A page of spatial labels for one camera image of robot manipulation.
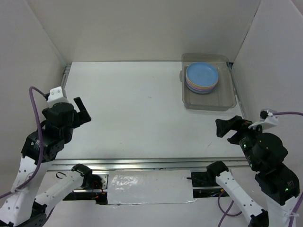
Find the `purple plate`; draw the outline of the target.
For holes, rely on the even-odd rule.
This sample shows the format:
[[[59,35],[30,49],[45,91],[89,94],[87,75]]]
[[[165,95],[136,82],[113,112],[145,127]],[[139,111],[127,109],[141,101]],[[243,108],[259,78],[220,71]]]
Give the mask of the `purple plate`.
[[[188,87],[188,89],[197,93],[197,94],[207,94],[207,93],[212,92],[215,89],[215,87],[208,88],[208,89],[195,89],[195,88],[192,88],[192,87]]]
[[[208,93],[211,93],[213,91],[213,89],[196,90],[196,89],[193,89],[193,88],[189,88],[189,90],[191,90],[192,92],[197,93],[197,94],[208,94]]]

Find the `pink plate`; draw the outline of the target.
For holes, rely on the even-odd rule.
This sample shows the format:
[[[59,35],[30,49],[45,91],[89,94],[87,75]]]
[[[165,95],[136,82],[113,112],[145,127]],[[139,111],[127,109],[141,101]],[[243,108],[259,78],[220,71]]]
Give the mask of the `pink plate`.
[[[212,90],[215,89],[215,86],[210,87],[210,88],[195,88],[195,87],[193,87],[189,84],[187,84],[187,87],[192,91],[197,91],[197,92],[200,92],[200,93],[208,93],[208,92],[211,92]]]

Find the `clear plastic bin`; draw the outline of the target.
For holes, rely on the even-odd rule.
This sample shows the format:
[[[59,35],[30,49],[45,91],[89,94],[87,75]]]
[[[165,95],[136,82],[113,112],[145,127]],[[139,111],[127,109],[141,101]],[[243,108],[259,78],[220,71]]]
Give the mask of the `clear plastic bin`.
[[[185,108],[227,111],[236,106],[236,95],[227,57],[185,53],[181,57],[182,101]]]

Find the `yellow plate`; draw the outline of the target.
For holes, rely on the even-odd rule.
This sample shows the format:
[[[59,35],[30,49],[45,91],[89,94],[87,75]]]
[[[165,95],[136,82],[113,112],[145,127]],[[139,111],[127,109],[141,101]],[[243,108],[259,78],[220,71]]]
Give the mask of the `yellow plate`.
[[[213,90],[217,83],[213,84],[212,86],[208,86],[208,87],[202,87],[202,86],[198,86],[196,84],[191,84],[191,83],[188,83],[187,81],[185,81],[185,84],[187,87],[190,87],[194,90],[197,90],[197,91],[208,91],[208,90]]]

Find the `blue plate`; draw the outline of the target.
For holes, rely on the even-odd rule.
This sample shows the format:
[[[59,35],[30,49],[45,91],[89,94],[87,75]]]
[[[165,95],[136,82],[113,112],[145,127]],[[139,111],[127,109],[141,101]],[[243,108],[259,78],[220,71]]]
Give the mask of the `blue plate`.
[[[219,74],[216,68],[211,64],[195,62],[187,67],[186,78],[195,84],[210,86],[219,80]]]

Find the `cream plate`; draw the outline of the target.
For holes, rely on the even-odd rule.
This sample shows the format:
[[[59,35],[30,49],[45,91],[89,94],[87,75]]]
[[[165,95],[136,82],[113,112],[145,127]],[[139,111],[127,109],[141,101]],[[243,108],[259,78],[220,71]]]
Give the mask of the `cream plate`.
[[[214,83],[214,84],[212,84],[212,85],[210,85],[210,86],[201,86],[201,85],[198,85],[198,84],[195,84],[195,83],[193,83],[191,80],[189,80],[189,79],[185,79],[185,81],[189,84],[189,85],[191,85],[191,86],[193,86],[193,87],[196,87],[196,88],[210,88],[210,87],[214,87],[214,86],[216,86],[217,85],[217,83],[219,82],[218,80]]]

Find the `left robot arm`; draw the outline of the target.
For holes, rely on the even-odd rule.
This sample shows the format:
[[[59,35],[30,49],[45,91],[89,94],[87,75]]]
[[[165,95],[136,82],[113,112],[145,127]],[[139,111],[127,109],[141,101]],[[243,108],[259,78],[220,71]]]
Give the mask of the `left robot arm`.
[[[29,134],[22,148],[19,170],[0,209],[2,227],[41,227],[55,206],[74,189],[102,188],[103,180],[83,164],[74,165],[66,176],[50,189],[38,193],[41,182],[73,130],[91,121],[80,97],[74,99],[78,110],[66,102],[56,102],[42,111],[44,121],[36,120],[37,129]]]

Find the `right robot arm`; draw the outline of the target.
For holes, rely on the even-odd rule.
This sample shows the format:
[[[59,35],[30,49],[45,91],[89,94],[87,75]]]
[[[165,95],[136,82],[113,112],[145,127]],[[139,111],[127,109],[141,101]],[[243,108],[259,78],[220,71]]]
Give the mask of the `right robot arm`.
[[[229,120],[217,119],[215,123],[219,138],[235,131],[228,142],[240,146],[251,170],[256,172],[255,180],[265,194],[267,209],[244,191],[222,161],[207,166],[207,182],[224,189],[250,227],[294,227],[296,212],[303,199],[299,178],[283,163],[288,151],[281,139],[263,132],[264,127],[278,125],[278,114],[262,111],[258,122],[235,116]]]

